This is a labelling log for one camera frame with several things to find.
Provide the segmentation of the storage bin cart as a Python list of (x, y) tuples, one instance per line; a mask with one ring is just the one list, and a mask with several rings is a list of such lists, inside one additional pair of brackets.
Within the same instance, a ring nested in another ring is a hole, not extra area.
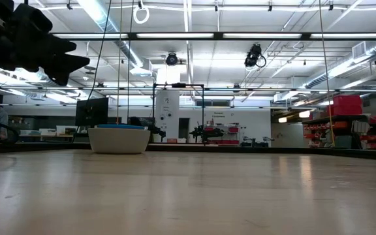
[(310, 148), (376, 149), (376, 116), (332, 116), (303, 122)]

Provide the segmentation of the white square pillar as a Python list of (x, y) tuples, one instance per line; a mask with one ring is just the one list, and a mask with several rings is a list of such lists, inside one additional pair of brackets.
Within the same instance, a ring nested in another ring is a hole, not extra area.
[(155, 125), (165, 132), (163, 142), (176, 143), (179, 136), (179, 91), (162, 90), (155, 100)]

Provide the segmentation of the black computer monitor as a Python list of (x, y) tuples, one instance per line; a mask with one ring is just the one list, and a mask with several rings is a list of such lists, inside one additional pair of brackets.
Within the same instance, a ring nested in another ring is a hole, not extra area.
[(94, 127), (108, 123), (108, 98), (89, 99), (76, 103), (75, 125)]

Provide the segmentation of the black table frame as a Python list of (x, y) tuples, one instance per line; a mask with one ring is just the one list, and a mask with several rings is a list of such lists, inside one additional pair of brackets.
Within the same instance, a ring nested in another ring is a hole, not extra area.
[[(50, 151), (63, 149), (90, 149), (86, 143), (17, 143), (0, 144), (0, 153), (23, 151)], [(242, 148), (233, 146), (196, 146), (182, 144), (180, 146), (149, 145), (148, 151), (179, 151), (179, 152), (205, 152), (205, 153), (265, 153), (265, 154), (300, 154), (300, 155), (330, 155), (338, 157), (351, 157), (357, 159), (376, 160), (376, 150), (341, 149), (341, 148)]]

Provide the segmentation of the overhead frame light bar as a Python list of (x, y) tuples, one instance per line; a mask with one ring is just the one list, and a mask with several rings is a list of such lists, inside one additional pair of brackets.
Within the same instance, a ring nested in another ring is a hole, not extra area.
[(54, 36), (74, 40), (255, 40), (255, 41), (376, 41), (376, 33), (54, 33)]

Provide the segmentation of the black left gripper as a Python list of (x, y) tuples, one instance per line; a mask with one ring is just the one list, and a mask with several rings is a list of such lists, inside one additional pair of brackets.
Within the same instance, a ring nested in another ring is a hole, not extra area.
[(57, 85), (66, 86), (70, 74), (88, 65), (90, 59), (65, 54), (75, 50), (76, 44), (48, 34), (52, 27), (52, 22), (39, 9), (26, 3), (15, 7), (13, 0), (0, 0), (0, 67), (37, 72), (42, 55), (38, 47), (44, 41), (43, 54), (54, 55), (43, 64), (44, 72)]

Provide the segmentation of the stack of red bins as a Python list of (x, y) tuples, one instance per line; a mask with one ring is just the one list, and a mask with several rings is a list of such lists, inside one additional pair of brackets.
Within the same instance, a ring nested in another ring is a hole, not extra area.
[(336, 116), (361, 115), (362, 100), (359, 95), (338, 95), (333, 98), (333, 114)]

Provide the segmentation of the large white bowl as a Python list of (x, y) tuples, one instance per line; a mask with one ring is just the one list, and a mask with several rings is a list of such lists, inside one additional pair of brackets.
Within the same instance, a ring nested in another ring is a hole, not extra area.
[(148, 146), (150, 132), (144, 129), (90, 128), (88, 135), (95, 153), (140, 154)]

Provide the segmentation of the silver ventilation duct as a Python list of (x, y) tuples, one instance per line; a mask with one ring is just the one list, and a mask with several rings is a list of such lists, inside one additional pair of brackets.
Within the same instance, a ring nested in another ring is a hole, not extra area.
[[(118, 24), (111, 19), (111, 12), (104, 0), (77, 0), (78, 4), (89, 15), (89, 17), (107, 33), (120, 33)], [(114, 44), (125, 54), (132, 67), (142, 67), (143, 61), (124, 40), (115, 40)]]
[(341, 59), (324, 66), (313, 74), (300, 88), (311, 89), (329, 79), (335, 78), (357, 66), (376, 60), (376, 41), (362, 41), (352, 47), (352, 52)]

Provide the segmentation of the white shelf with red bins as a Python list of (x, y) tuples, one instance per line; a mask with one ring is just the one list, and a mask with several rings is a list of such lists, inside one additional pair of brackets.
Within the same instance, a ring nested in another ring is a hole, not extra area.
[(240, 144), (240, 126), (239, 123), (206, 125), (221, 129), (224, 132), (222, 137), (209, 138), (207, 144), (215, 144), (222, 146), (238, 146)]

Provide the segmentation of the light blue plastic bowl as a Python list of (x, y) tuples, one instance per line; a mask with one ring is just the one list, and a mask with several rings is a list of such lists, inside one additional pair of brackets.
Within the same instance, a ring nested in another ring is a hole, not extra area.
[(97, 125), (96, 128), (146, 130), (146, 128), (143, 126), (127, 125), (127, 124), (101, 124), (101, 125)]

